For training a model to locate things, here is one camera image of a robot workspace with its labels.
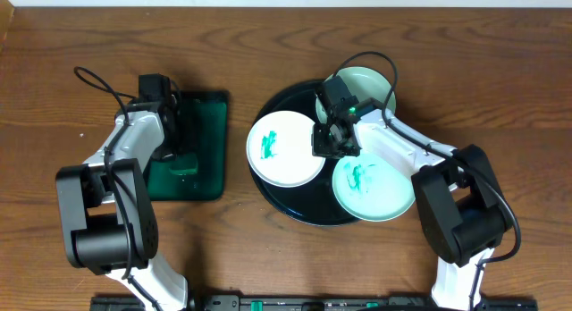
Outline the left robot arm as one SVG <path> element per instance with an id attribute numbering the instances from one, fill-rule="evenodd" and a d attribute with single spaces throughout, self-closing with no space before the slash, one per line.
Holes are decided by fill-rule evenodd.
<path id="1" fill-rule="evenodd" d="M 181 151 L 181 92 L 168 77 L 139 76 L 139 93 L 121 102 L 114 129 L 82 164 L 55 176 L 64 251 L 87 268 L 125 286 L 146 310 L 190 310 L 184 275 L 158 251 L 158 226 L 144 172 L 152 161 Z"/>

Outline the mint plate front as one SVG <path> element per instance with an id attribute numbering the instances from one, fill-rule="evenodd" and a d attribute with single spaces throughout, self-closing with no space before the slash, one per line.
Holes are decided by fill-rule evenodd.
<path id="1" fill-rule="evenodd" d="M 332 190 L 343 209 L 369 222 L 397 218 L 415 202 L 410 179 L 381 157 L 364 152 L 338 161 Z"/>

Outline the green sponge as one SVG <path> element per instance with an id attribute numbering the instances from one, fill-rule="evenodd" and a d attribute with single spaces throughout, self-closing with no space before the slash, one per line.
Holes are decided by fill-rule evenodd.
<path id="1" fill-rule="evenodd" d="M 198 173 L 198 157 L 195 153 L 178 155 L 170 164 L 169 172 L 173 175 L 188 176 Z"/>

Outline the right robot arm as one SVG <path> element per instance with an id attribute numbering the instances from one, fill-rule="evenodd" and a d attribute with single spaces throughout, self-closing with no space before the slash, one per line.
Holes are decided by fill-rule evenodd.
<path id="1" fill-rule="evenodd" d="M 325 120 L 313 130 L 313 154 L 343 160 L 372 155 L 410 180 L 422 231 L 439 257 L 432 299 L 439 307 L 480 306 L 484 268 L 512 258 L 521 230 L 485 152 L 427 138 L 396 118 L 389 101 L 361 101 L 339 75 L 316 96 Z"/>

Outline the white plate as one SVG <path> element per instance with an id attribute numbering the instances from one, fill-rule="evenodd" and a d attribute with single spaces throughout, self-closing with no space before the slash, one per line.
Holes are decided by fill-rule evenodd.
<path id="1" fill-rule="evenodd" d="M 295 188 L 313 180 L 325 159 L 312 153 L 315 122 L 293 111 L 269 113 L 251 128 L 246 143 L 250 168 L 263 181 Z"/>

